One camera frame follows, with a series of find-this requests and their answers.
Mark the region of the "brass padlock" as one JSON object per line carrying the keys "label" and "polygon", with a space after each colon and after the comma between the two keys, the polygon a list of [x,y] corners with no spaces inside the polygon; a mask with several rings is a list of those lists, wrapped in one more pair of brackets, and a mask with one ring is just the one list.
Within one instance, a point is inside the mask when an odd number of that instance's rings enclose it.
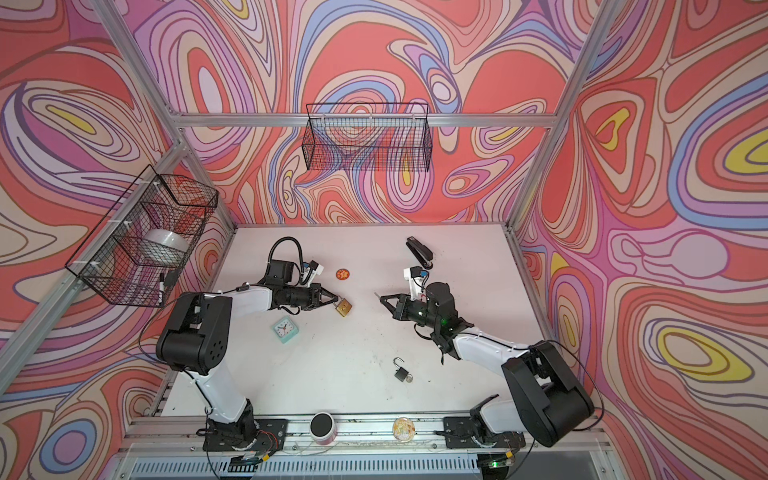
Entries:
{"label": "brass padlock", "polygon": [[342,298],[336,303],[335,309],[342,317],[346,317],[352,310],[352,304],[347,299]]}

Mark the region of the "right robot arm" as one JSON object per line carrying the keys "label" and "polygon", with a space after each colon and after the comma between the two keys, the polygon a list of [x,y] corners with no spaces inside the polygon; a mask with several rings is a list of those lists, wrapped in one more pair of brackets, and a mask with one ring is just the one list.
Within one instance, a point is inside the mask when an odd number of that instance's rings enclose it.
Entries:
{"label": "right robot arm", "polygon": [[480,330],[458,313],[450,286],[435,282],[423,296],[380,295],[392,318],[410,322],[422,337],[449,356],[483,367],[506,382],[511,395],[496,394],[475,405],[466,417],[447,417],[439,432],[448,448],[470,442],[497,448],[525,433],[544,447],[555,445],[595,413],[595,405],[558,348],[551,341],[523,345]]}

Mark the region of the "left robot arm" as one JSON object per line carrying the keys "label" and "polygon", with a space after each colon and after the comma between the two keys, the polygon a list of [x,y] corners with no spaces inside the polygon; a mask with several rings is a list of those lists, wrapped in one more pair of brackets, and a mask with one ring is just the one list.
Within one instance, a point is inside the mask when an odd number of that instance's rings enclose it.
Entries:
{"label": "left robot arm", "polygon": [[207,447],[244,451],[262,432],[251,401],[237,390],[225,365],[232,317],[276,310],[298,315],[338,303],[340,298],[315,280],[322,271],[319,263],[304,260],[298,239],[283,236],[272,245],[259,281],[221,293],[186,292],[174,304],[156,357],[187,375],[203,398]]}

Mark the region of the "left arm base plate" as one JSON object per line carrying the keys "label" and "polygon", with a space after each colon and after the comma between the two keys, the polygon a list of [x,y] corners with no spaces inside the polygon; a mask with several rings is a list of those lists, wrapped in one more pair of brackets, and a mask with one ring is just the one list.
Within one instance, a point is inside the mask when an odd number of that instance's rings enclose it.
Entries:
{"label": "left arm base plate", "polygon": [[206,420],[197,430],[206,452],[256,452],[272,454],[284,448],[288,420],[282,418],[250,418],[230,424]]}

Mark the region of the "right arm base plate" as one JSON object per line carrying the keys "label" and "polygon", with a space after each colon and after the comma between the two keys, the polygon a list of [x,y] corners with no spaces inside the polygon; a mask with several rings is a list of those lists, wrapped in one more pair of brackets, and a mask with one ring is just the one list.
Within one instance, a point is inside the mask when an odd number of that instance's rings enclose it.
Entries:
{"label": "right arm base plate", "polygon": [[469,448],[506,448],[517,452],[526,445],[524,435],[519,432],[504,431],[494,433],[481,417],[481,408],[496,399],[492,395],[475,405],[467,416],[448,416],[443,418],[443,429],[435,434],[444,438],[448,449]]}

